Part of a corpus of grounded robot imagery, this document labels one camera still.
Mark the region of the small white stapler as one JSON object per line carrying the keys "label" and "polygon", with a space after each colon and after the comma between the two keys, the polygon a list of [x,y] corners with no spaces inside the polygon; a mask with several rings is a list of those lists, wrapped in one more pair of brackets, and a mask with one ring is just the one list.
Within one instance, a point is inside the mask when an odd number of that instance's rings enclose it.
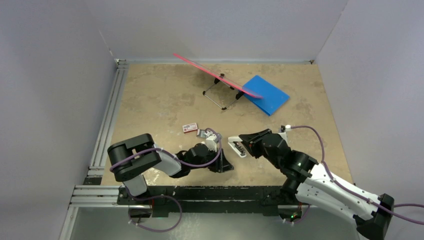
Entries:
{"label": "small white stapler", "polygon": [[247,156],[246,149],[243,147],[242,139],[239,136],[230,136],[227,140],[229,146],[240,158],[245,158]]}

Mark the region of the staple box tray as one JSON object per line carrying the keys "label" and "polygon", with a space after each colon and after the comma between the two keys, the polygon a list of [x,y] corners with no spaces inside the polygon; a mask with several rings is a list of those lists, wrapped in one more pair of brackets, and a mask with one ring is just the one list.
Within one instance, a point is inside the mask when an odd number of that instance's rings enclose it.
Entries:
{"label": "staple box tray", "polygon": [[198,138],[203,138],[203,139],[208,138],[210,136],[210,134],[211,133],[209,131],[204,130],[204,129],[198,129],[197,132],[196,132],[196,136]]}

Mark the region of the red white staple box sleeve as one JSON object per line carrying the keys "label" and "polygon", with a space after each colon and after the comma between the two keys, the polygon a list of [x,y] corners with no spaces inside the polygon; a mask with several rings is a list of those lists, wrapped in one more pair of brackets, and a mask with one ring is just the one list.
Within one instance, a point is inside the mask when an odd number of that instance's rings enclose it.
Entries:
{"label": "red white staple box sleeve", "polygon": [[189,123],[182,126],[182,132],[184,134],[190,133],[190,132],[196,132],[198,130],[197,123]]}

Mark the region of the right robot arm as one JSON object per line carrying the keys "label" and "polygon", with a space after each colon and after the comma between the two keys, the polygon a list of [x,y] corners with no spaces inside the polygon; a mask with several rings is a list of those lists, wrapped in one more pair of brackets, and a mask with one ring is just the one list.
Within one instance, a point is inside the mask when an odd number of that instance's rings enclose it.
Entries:
{"label": "right robot arm", "polygon": [[283,125],[280,132],[270,129],[228,138],[228,144],[239,155],[248,152],[254,158],[265,157],[286,176],[280,196],[288,204],[296,200],[317,206],[356,226],[368,240],[383,240],[392,220],[394,199],[388,194],[367,192],[332,173],[325,161],[293,150]]}

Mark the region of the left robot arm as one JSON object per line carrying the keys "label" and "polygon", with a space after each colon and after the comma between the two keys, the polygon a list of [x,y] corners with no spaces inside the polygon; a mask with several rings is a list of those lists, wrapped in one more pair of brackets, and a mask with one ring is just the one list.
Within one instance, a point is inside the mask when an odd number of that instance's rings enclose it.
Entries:
{"label": "left robot arm", "polygon": [[213,173],[234,169],[220,145],[220,136],[210,134],[205,141],[188,150],[170,153],[154,142],[149,133],[117,142],[107,149],[110,172],[123,183],[129,197],[138,205],[149,199],[148,184],[143,173],[156,169],[171,178],[187,176],[191,170],[207,168]]}

